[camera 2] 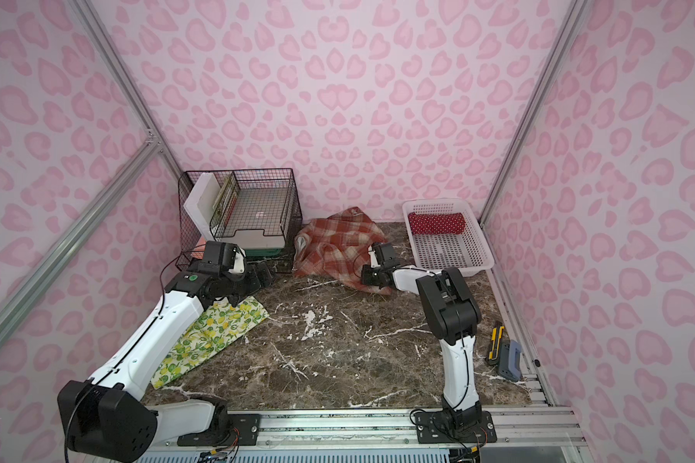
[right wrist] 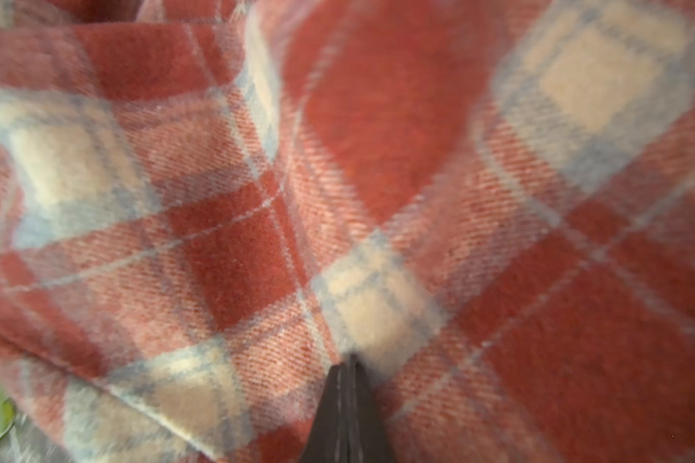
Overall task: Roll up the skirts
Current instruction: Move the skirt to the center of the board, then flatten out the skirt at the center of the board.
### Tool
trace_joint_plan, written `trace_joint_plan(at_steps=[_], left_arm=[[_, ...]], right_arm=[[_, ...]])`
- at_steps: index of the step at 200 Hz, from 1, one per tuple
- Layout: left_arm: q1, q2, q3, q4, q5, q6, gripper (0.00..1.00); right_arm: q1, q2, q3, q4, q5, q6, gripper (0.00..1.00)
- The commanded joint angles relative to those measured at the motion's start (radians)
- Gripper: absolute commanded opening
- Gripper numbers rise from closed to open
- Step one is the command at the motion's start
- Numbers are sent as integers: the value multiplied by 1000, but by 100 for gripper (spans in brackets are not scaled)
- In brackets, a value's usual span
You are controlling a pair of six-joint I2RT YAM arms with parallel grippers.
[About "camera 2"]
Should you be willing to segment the red plaid skirt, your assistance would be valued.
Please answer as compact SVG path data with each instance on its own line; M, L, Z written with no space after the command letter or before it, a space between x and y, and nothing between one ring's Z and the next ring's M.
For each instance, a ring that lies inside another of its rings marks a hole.
M370 263L369 247L376 242L387 242L386 235L360 208L315 219L295 237L293 275L329 277L356 291L388 295L388 287L361 283L362 267Z

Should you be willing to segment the white plastic basket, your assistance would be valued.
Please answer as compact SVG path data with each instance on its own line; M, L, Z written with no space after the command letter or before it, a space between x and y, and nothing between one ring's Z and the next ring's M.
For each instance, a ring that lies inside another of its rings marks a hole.
M462 213L466 227L460 235L413 235L407 216L419 214ZM409 234L414 262L418 267L439 271L455 267L464 277L494 267L492 250L469 203L460 199L415 200L403 204L403 216Z

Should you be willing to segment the red polka dot skirt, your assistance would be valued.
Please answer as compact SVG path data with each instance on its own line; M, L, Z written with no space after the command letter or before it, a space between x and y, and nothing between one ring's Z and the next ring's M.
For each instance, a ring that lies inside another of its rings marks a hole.
M407 219L413 235L460 235L466 227L465 218L459 212L449 214L411 212Z

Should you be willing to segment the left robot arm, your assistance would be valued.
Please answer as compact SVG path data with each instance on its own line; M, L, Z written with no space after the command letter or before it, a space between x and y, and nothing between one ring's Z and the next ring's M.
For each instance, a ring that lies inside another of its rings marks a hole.
M148 407L143 395L180 337L216 301L237 306L272 285L264 262L251 262L239 246L208 241L193 260L162 287L161 297L131 338L84 381L69 381L57 403L64 453L135 462L151 447L175 444L207 449L214 462L229 451L256 444L260 417L231 416L220 399Z

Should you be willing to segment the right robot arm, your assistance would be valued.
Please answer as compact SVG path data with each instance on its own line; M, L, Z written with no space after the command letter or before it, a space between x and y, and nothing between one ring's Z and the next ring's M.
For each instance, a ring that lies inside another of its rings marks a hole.
M463 275L455 267L432 271L403 265L388 242L375 242L368 252L370 262L361 269L361 283L419 296L428 328L439 341L444 368L443 411L435 414L434 420L449 430L479 424L483 409L476 389L473 351L482 313Z

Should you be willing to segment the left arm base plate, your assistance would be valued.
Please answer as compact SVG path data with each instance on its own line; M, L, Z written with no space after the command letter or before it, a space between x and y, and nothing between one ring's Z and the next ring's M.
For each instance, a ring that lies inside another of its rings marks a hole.
M237 443L243 447L254 447L258 442L261 418L260 414L223 413L214 418L208 429L179 437L177 445L179 447L227 448Z

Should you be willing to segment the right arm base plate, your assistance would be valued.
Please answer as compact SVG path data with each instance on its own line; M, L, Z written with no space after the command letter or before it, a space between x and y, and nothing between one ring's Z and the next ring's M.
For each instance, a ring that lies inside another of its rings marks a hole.
M414 409L409 413L409 420L415 426L420 444L463 444L484 447L498 440L492 414L485 410L431 412Z

